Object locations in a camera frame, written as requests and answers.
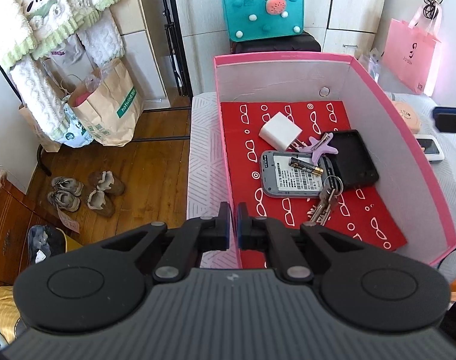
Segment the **pink paper shopping bag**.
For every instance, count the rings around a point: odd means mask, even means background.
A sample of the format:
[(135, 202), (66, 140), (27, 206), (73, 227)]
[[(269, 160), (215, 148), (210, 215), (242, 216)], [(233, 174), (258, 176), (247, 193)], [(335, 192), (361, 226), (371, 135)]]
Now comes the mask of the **pink paper shopping bag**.
[(441, 5), (430, 0), (418, 8), (409, 22), (390, 22), (382, 62), (416, 94), (430, 97), (434, 92), (443, 59), (438, 38), (441, 21)]

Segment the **white black remote device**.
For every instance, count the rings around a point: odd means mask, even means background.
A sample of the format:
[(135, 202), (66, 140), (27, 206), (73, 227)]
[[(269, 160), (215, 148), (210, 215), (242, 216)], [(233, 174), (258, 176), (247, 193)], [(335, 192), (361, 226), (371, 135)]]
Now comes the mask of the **white black remote device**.
[(438, 163), (445, 159), (440, 144), (433, 135), (415, 134), (414, 137), (429, 162)]

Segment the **red patterned liner sheet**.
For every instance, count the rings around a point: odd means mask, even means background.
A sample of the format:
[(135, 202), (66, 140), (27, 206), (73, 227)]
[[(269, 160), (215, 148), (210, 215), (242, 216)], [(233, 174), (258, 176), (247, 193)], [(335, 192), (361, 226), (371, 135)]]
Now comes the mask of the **red patterned liner sheet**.
[[(326, 131), (349, 130), (351, 126), (343, 103), (223, 102), (220, 110), (233, 202), (245, 203), (251, 216), (269, 216), (281, 220), (288, 228), (299, 228), (311, 218), (318, 200), (314, 197), (270, 197), (264, 191), (260, 156), (271, 147), (260, 138), (260, 129), (271, 117), (282, 113), (301, 128), (302, 141), (320, 137)], [(389, 251), (407, 243), (373, 186), (343, 191), (325, 225)]]

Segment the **black square case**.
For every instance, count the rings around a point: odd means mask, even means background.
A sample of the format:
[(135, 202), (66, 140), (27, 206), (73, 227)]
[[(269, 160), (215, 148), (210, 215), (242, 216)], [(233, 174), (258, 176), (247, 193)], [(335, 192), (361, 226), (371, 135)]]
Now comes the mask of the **black square case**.
[(337, 154), (327, 154), (329, 169), (340, 178), (345, 189), (359, 189), (374, 185), (379, 173), (361, 134), (356, 130), (335, 131), (330, 146)]

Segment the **teal felt handbag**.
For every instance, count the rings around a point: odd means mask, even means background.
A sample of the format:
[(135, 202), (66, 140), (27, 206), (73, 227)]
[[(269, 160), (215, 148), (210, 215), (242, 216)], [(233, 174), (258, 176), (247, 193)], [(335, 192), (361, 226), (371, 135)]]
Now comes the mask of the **teal felt handbag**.
[(221, 0), (232, 42), (297, 36), (303, 32), (305, 0)]

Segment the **grey sneaker pair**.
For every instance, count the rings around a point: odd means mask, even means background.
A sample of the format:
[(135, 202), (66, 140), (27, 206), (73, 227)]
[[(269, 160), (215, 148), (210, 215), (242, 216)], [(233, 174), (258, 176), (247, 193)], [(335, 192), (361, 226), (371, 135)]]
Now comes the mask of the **grey sneaker pair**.
[(47, 194), (47, 200), (55, 208), (67, 212), (76, 212), (80, 205), (84, 184), (71, 177), (54, 177), (51, 182), (52, 191)]

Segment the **purple starfish hair clip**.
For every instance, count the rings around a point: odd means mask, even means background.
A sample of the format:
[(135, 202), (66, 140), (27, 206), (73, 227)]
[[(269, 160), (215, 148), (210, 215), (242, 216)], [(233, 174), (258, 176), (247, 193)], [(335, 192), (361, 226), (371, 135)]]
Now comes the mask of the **purple starfish hair clip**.
[(309, 138), (310, 144), (302, 146), (299, 151), (311, 154), (313, 165), (317, 165), (323, 155), (337, 155), (339, 153), (334, 146), (331, 146), (333, 137), (333, 133), (323, 133), (319, 139), (311, 136)]

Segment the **black gold AA battery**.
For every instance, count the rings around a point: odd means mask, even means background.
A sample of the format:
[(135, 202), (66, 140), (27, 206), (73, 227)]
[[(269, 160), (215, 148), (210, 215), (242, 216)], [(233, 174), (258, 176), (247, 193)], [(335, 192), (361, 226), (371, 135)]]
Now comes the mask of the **black gold AA battery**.
[(293, 167), (294, 169), (298, 169), (303, 172), (313, 174), (315, 176), (321, 176), (324, 173), (324, 170), (321, 167), (315, 166), (311, 163), (308, 163), (304, 160), (295, 157), (291, 157), (289, 159), (288, 165), (290, 167)]

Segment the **white green knit cardigan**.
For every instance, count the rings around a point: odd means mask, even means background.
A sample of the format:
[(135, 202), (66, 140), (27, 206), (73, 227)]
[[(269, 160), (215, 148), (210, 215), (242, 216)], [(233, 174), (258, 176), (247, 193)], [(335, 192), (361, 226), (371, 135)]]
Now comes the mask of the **white green knit cardigan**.
[(101, 67), (125, 54), (110, 7), (120, 0), (0, 0), (0, 66), (12, 77), (21, 99), (53, 141), (70, 122), (38, 61), (79, 40)]

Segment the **peach round tape case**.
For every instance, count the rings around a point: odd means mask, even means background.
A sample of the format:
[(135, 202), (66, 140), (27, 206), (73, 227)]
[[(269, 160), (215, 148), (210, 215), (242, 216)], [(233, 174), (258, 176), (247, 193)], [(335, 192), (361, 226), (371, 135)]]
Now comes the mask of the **peach round tape case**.
[(415, 110), (405, 102), (392, 101), (392, 104), (408, 126), (411, 133), (418, 134), (421, 130), (422, 123)]

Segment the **brown fuzzy slipper pair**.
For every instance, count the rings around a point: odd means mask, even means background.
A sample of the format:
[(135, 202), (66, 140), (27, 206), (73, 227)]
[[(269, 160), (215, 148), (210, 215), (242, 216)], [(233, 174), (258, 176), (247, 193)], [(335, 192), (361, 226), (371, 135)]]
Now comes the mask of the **brown fuzzy slipper pair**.
[(125, 184), (112, 171), (92, 172), (84, 192), (84, 203), (97, 215), (110, 218), (115, 213), (112, 197), (125, 192)]

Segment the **brown paper bag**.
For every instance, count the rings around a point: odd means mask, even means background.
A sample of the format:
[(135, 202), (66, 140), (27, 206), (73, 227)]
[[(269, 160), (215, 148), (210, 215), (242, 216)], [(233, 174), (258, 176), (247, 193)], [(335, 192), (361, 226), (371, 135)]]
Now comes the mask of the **brown paper bag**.
[(119, 58), (91, 72), (71, 93), (68, 105), (103, 146), (129, 143), (143, 112), (143, 100)]

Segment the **white charger cube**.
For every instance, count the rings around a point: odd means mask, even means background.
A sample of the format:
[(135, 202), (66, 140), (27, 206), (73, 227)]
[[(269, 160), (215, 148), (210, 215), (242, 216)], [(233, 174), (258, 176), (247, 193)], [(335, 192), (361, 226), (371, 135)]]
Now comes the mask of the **white charger cube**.
[(286, 151), (301, 133), (302, 129), (299, 126), (278, 112), (264, 123), (259, 137), (277, 151)]

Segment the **silver key bunch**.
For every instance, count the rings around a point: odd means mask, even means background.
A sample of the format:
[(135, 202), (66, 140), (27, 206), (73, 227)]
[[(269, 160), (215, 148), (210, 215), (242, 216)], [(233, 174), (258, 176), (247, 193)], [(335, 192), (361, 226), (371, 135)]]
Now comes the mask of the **silver key bunch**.
[(319, 194), (319, 203), (308, 221), (309, 226), (325, 225), (338, 205), (338, 197), (344, 191), (342, 180), (336, 175), (329, 175), (325, 178), (323, 189)]

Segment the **white starbucks plastic bag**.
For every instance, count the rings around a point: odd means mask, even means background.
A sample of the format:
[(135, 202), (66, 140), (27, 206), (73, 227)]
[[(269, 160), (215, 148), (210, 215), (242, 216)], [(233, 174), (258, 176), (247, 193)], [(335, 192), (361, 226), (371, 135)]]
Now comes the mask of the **white starbucks plastic bag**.
[(64, 105), (64, 113), (69, 121), (69, 126), (63, 131), (57, 142), (74, 149), (91, 144), (94, 141), (93, 136), (86, 130), (68, 103)]

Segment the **pink storage box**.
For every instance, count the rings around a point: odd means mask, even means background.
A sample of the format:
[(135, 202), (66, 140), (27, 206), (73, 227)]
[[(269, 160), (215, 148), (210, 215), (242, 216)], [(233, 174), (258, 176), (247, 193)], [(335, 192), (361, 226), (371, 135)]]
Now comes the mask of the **pink storage box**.
[(379, 172), (376, 189), (408, 243), (398, 252), (436, 265), (456, 247), (440, 184), (392, 101), (351, 55), (307, 51), (219, 55), (217, 100), (343, 102)]

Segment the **grey pocket wifi device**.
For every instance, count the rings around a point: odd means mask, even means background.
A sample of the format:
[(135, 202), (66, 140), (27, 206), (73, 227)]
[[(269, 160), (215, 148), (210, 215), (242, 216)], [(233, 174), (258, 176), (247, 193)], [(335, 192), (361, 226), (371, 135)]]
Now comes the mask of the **grey pocket wifi device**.
[(324, 170), (321, 176), (303, 172), (288, 165), (291, 157), (310, 164), (311, 154), (266, 150), (260, 156), (261, 185), (270, 197), (317, 197), (323, 189), (325, 178), (333, 175), (327, 160), (321, 158), (318, 167)]

